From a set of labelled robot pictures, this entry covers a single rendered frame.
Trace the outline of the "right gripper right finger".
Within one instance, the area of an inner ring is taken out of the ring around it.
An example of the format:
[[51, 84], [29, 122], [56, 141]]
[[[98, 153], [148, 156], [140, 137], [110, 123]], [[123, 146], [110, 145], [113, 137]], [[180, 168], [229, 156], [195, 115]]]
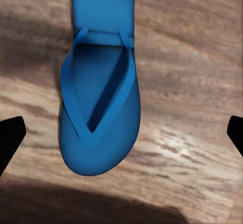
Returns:
[[231, 116], [227, 134], [243, 156], [243, 117]]

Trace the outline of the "sandal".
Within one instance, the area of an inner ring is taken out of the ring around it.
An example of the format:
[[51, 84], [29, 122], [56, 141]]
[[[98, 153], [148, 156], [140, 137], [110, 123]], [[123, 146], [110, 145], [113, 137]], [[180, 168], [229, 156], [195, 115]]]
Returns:
[[74, 43], [61, 69], [60, 149], [71, 171], [97, 176], [126, 158], [140, 129], [135, 0], [72, 0], [72, 8]]

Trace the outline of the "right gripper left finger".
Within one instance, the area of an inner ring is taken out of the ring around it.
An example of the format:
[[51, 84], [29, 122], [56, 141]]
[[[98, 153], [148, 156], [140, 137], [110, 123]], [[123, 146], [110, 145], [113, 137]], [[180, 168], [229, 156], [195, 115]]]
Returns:
[[22, 116], [0, 122], [0, 177], [26, 135]]

